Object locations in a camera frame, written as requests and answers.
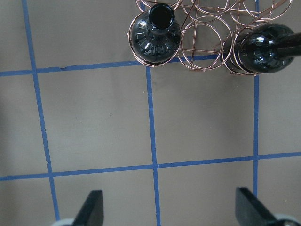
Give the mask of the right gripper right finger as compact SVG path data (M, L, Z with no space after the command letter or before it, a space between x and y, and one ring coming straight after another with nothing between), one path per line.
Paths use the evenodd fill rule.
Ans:
M235 217L240 226L284 225L245 187L236 188Z

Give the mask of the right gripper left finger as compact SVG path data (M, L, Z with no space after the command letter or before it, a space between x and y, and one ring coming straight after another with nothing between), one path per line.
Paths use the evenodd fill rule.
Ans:
M72 226L102 226L104 222L102 190L89 193Z

